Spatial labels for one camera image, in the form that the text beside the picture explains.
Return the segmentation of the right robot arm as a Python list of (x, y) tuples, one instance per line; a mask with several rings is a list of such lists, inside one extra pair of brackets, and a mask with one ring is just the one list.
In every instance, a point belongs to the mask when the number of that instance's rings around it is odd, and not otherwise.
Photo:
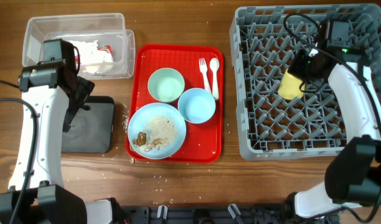
[(296, 54), (278, 92), (293, 100), (305, 94), (308, 81), (327, 83), (340, 106), (347, 144), (322, 183), (288, 197), (283, 215), (309, 221), (361, 206), (376, 214), (381, 206), (381, 104), (369, 60), (351, 45), (347, 21), (326, 19), (316, 27), (316, 43)]

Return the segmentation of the white napkin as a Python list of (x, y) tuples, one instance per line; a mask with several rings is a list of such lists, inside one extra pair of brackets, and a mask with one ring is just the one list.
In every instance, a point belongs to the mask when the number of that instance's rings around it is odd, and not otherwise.
[(110, 45), (98, 46), (97, 41), (82, 42), (70, 40), (74, 50), (76, 66), (82, 73), (105, 73), (113, 68), (113, 49)]

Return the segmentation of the yellow plastic cup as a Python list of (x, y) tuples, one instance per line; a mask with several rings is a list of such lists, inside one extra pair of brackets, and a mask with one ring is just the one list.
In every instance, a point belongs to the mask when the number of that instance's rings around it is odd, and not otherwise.
[(286, 70), (279, 85), (278, 94), (286, 100), (293, 100), (295, 98), (302, 98), (304, 90), (305, 83), (303, 80)]

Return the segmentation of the light blue bowl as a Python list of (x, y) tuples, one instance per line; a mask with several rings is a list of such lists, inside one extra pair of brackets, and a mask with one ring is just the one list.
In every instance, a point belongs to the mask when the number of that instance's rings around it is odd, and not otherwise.
[(201, 124), (213, 117), (216, 103), (205, 89), (191, 88), (179, 97), (177, 109), (189, 123)]

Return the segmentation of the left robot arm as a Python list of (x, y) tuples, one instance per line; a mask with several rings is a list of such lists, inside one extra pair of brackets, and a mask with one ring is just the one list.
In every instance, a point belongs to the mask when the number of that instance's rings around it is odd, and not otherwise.
[(109, 147), (113, 132), (113, 99), (92, 95), (94, 83), (79, 71), (79, 49), (62, 39), (46, 40), (42, 60), (22, 69), (21, 141), (8, 190), (0, 194), (1, 223), (126, 223), (116, 199), (87, 203), (64, 187), (62, 151)]

